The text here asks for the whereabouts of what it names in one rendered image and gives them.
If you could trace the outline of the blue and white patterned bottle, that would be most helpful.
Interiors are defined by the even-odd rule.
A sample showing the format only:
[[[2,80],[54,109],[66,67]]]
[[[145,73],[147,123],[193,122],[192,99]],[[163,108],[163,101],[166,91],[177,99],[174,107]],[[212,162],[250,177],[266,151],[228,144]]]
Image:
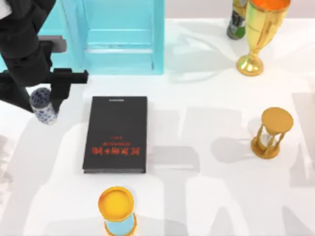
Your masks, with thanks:
[[[58,112],[51,102],[51,90],[48,88],[37,88],[30,95],[30,106],[36,118],[45,125],[56,122]]]

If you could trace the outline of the black book with red lettering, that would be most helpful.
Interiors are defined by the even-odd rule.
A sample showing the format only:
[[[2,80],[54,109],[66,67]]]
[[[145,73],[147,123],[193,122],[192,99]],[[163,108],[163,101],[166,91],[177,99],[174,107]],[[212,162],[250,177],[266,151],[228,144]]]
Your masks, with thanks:
[[[86,174],[145,173],[148,99],[92,98],[83,171]]]

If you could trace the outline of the light blue rack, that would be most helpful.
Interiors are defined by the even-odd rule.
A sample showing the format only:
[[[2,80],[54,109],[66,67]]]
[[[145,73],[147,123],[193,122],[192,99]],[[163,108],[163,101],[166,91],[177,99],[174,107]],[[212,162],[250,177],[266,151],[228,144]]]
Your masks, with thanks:
[[[53,68],[90,75],[164,72],[164,0],[34,0],[49,8],[39,36]]]

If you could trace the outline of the green and grey can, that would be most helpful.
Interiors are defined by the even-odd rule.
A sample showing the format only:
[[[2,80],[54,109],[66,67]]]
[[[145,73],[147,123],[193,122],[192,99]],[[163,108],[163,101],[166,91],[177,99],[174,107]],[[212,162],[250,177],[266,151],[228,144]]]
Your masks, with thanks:
[[[248,0],[233,0],[232,15],[227,27],[227,36],[232,40],[242,39],[245,35],[245,19]]]

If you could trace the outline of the gold trophy cup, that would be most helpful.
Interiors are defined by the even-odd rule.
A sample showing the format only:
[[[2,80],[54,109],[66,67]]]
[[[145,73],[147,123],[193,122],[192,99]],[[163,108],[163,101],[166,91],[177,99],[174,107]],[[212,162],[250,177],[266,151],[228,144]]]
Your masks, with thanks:
[[[248,0],[245,30],[249,53],[236,63],[240,73],[258,76],[263,72],[263,61],[258,54],[277,33],[290,4],[291,0]]]

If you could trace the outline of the golden hourglass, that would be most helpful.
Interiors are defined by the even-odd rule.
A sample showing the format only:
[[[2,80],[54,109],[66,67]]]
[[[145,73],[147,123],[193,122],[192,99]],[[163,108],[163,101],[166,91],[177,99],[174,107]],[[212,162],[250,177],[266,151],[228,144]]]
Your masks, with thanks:
[[[279,154],[280,143],[285,134],[293,127],[293,117],[285,109],[270,107],[261,115],[261,125],[256,136],[251,141],[253,153],[262,159],[272,159]],[[261,141],[263,129],[270,136],[267,145]]]

